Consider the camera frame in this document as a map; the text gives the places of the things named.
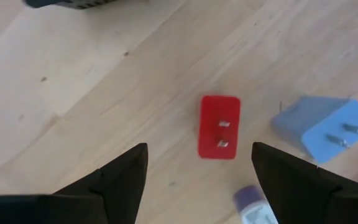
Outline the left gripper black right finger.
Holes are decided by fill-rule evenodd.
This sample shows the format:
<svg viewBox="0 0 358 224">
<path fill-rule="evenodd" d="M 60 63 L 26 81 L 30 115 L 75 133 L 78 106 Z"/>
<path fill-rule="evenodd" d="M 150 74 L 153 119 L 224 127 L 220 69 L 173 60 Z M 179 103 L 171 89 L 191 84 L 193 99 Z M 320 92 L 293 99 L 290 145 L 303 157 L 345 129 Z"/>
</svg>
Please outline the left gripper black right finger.
<svg viewBox="0 0 358 224">
<path fill-rule="evenodd" d="M 279 224 L 358 224 L 358 182 L 263 142 L 251 158 Z"/>
</svg>

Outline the black mesh basket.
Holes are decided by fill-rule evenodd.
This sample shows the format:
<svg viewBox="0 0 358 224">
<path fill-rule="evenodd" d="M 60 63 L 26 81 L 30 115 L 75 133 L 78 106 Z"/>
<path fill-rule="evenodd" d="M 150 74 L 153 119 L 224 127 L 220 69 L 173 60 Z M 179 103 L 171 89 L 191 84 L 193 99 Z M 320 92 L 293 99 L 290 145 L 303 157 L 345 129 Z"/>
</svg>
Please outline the black mesh basket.
<svg viewBox="0 0 358 224">
<path fill-rule="evenodd" d="M 32 8 L 56 5 L 80 10 L 103 6 L 116 1 L 118 0 L 23 0 L 26 5 Z"/>
</svg>

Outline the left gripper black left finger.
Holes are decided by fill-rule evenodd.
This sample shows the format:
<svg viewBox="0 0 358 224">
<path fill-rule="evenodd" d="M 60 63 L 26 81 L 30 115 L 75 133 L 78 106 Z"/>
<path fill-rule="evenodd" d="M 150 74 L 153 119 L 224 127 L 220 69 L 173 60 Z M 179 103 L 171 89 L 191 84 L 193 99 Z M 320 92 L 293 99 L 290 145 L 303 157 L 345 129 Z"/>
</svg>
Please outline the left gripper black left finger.
<svg viewBox="0 0 358 224">
<path fill-rule="evenodd" d="M 144 192 L 148 146 L 139 143 L 103 167 L 57 191 L 63 195 L 98 196 L 109 224 L 135 224 Z"/>
</svg>

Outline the red wall charger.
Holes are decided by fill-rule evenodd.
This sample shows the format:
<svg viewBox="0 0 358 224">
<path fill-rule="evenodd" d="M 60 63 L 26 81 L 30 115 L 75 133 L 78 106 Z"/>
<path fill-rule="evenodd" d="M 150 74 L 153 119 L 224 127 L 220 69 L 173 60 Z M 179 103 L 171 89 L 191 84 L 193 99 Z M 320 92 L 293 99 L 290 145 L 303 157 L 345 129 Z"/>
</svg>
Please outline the red wall charger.
<svg viewBox="0 0 358 224">
<path fill-rule="evenodd" d="M 237 154 L 241 101 L 235 96 L 201 99 L 198 154 L 204 159 L 234 159 Z"/>
</svg>

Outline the light blue wall charger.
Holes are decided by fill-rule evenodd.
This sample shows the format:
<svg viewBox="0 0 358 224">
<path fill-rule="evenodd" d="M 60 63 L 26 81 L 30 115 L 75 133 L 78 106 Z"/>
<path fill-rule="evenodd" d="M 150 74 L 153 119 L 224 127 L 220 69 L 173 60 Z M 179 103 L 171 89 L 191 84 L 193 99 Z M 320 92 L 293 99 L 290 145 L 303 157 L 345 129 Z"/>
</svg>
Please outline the light blue wall charger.
<svg viewBox="0 0 358 224">
<path fill-rule="evenodd" d="M 302 96 L 271 120 L 285 142 L 325 163 L 358 142 L 358 101 Z"/>
</svg>

